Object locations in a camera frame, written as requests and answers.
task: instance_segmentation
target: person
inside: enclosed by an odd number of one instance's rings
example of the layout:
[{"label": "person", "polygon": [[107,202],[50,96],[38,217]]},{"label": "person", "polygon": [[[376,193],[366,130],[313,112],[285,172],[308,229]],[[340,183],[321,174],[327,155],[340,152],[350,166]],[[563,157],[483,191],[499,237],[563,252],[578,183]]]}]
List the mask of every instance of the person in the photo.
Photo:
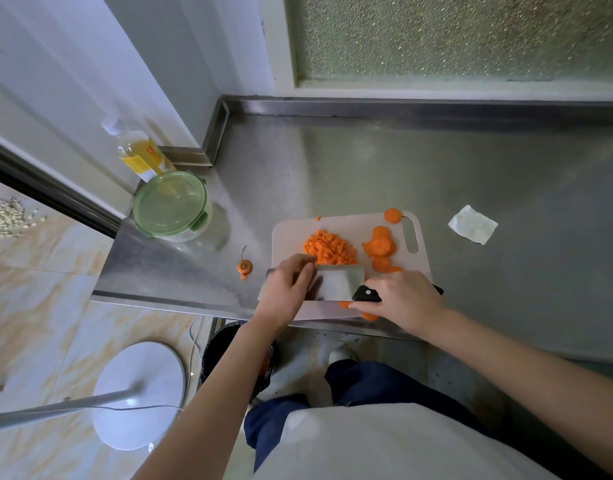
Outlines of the person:
[{"label": "person", "polygon": [[[253,317],[136,480],[222,478],[262,360],[295,317],[314,273],[312,257],[295,255],[269,275]],[[613,475],[613,380],[449,309],[422,273],[387,274],[366,286],[382,302],[351,307],[462,360]],[[293,396],[248,413],[247,442],[261,458],[254,479],[555,478],[490,438],[451,398],[386,365],[338,358],[326,376],[337,406],[311,409]]]}]

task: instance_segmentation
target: right arm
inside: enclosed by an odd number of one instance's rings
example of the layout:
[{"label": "right arm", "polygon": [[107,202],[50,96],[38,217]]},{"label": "right arm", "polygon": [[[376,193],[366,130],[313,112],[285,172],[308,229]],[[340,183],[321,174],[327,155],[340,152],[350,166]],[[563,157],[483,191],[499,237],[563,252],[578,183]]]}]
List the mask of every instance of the right arm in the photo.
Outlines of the right arm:
[{"label": "right arm", "polygon": [[465,364],[613,475],[613,379],[513,340],[450,310],[419,271],[371,278],[383,316]]}]

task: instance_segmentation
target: round white base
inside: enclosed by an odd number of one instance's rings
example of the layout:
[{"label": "round white base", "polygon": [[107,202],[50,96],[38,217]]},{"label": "round white base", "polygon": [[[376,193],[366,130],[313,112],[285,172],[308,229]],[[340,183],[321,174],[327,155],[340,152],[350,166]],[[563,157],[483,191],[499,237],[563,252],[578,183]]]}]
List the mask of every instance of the round white base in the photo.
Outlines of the round white base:
[{"label": "round white base", "polygon": [[[129,389],[136,383],[143,384],[140,393],[106,406],[182,406],[186,389],[184,367],[170,347],[159,342],[142,342],[122,350],[100,374],[94,395]],[[93,426],[100,439],[116,450],[135,450],[158,441],[179,412],[175,408],[91,411]]]}]

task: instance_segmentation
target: person's left hand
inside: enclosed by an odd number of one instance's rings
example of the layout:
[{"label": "person's left hand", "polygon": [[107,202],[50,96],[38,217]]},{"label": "person's left hand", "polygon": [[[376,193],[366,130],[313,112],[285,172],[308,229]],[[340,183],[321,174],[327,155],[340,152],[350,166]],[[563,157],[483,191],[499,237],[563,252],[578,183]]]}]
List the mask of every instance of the person's left hand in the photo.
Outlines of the person's left hand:
[{"label": "person's left hand", "polygon": [[293,322],[315,273],[315,256],[294,254],[270,273],[251,322],[278,334]]}]

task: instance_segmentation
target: cleaver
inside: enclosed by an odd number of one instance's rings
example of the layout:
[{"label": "cleaver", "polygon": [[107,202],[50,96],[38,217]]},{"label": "cleaver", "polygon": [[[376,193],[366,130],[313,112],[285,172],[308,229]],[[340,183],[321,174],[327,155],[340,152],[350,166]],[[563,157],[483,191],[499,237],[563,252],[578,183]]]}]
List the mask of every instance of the cleaver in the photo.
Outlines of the cleaver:
[{"label": "cleaver", "polygon": [[[377,291],[364,285],[364,266],[318,264],[315,270],[316,274],[306,292],[305,301],[382,301]],[[267,276],[273,271],[274,268],[269,269]],[[435,289],[440,294],[444,293],[442,288],[435,286]],[[263,291],[264,285],[262,285],[258,300]]]}]

